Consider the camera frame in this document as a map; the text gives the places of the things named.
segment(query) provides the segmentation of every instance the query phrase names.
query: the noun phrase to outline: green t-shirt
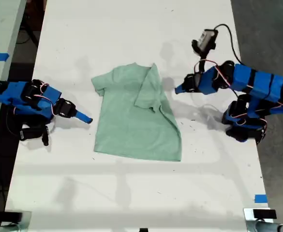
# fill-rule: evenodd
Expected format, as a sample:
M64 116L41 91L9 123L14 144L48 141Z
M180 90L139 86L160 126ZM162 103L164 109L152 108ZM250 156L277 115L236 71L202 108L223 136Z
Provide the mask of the green t-shirt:
M144 160L181 160L181 134L158 70L136 63L94 77L103 103L94 151Z

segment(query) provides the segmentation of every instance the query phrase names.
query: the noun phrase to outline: t-shirt sleeve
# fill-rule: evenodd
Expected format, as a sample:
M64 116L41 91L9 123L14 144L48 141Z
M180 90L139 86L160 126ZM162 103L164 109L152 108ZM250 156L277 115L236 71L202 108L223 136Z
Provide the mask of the t-shirt sleeve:
M103 96L105 89L112 86L114 83L114 72L115 70L112 70L106 74L96 76L91 79L95 91L98 93L99 96Z
M157 112L161 105L160 93L159 74L154 64L141 85L134 105L144 109L152 109L154 112Z

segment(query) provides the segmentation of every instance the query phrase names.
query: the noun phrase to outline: wire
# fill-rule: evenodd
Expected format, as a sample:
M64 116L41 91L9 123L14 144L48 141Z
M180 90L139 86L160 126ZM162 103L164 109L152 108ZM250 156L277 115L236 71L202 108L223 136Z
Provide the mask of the wire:
M280 108L281 106L283 106L283 104L279 103L278 102L278 106L274 106L274 107L271 107L271 109L276 109L276 108ZM259 109L259 110L255 110L255 112L259 112L259 111L264 111L264 110L267 110L267 109ZM232 118L237 118L237 117L241 117L241 116L245 116L247 115L248 113L243 113L241 115L237 115L237 116L231 116Z
M5 190L4 190L4 182L0 176L0 185L1 185L1 194L4 202L6 202L6 197L5 197Z
M33 96L48 100L51 103L51 112L54 116L56 116L56 114L54 114L54 112L53 112L53 103L49 98L42 96L42 95L39 95L39 94L34 94Z
M230 87L230 83L228 82L228 80L226 79L226 77L221 73L220 69L218 68L218 66L214 66L215 69L218 71L218 73L220 74L220 76L223 78L223 80L227 83L228 87Z
M242 125L244 125L244 124L246 124L246 120L244 120L244 122L242 123L242 124L239 124L238 122L236 122L237 123L237 125L239 125L239 126L242 126Z
M208 62L211 62L211 63L214 63L215 65L219 66L217 62L213 61L213 60L209 60L209 59L200 59L195 65L194 65L194 73L196 72L196 66L197 64L199 64L200 62L202 61L208 61Z
M7 127L7 130L10 132L10 134L16 136L16 137L19 137L17 134L13 133L10 129L9 129L9 126L8 126L8 113L9 113L9 108L7 109L7 114L6 114L6 127Z
M42 87L43 87L43 86L48 86L48 85L49 85L48 83L43 83L43 84L40 86L40 92L41 92L41 93L44 93L43 90L42 90Z
M228 30L228 32L229 32L230 43L231 43L231 45L232 45L232 50L233 50L233 53L234 53L235 58L237 59L237 61L238 61L240 64L244 65L244 64L240 61L240 59L238 58L238 56L237 56L237 54L236 54L236 52L235 52L234 43L233 43L233 35L232 35L232 32L231 32L229 26L228 26L227 24L225 24L225 23L222 23L222 24L217 25L214 29L217 29L218 27L222 27L222 26L223 26L223 27L226 27L227 30Z
M25 43L27 43L29 40L30 40L30 37L28 37L25 41L19 42L19 43L16 43L16 44L25 44Z
M265 133L266 133L267 121L265 119L263 119L263 118L259 118L259 119L265 122Z
M236 95L236 97L238 98L238 94L232 89L232 91L234 92L234 94Z

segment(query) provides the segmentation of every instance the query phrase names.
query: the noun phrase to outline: dark floor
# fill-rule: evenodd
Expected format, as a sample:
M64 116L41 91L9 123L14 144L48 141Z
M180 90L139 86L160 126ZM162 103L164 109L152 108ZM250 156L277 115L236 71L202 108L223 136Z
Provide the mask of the dark floor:
M255 69L283 75L283 0L232 0L232 7L242 61ZM26 39L26 34L20 33L18 41ZM12 64L9 78L31 77L36 51L31 40L17 45L13 62L23 65ZM5 113L6 109L2 107L0 114ZM283 223L283 115L269 116L267 120L268 133L258 145L258 153L269 205L277 210L278 221ZM8 136L16 151L17 142L7 134L4 123L0 123L0 144ZM5 195L15 154L7 156L4 149L0 149L0 176ZM0 209L4 209L2 199L0 183Z
M232 0L242 61L283 75L283 0ZM283 115L268 116L266 138L258 145L266 193L283 223Z

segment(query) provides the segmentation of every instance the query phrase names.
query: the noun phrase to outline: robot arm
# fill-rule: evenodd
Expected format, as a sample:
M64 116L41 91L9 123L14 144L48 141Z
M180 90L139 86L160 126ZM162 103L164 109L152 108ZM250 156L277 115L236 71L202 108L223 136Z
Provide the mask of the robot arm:
M8 124L7 129L21 141L42 137L44 145L48 145L46 125L54 116L76 117L88 124L92 122L92 118L76 110L71 101L60 96L61 92L40 80L0 81L0 102L11 107L11 118L14 123L20 122L29 126L19 133L11 132Z
M214 61L207 60L210 49L215 48L216 28L205 30L198 42L193 40L192 47L201 57L197 63L199 71L196 72L194 67L194 73L188 74L175 92L200 92L208 95L216 93L219 88L244 92L245 94L237 96L237 101L229 105L222 123L231 125L226 131L228 136L240 142L255 138L256 143L259 143L265 137L267 129L265 116L283 114L283 77L257 71L243 64L235 65L232 61L219 66ZM215 66L204 71L205 61L213 62Z

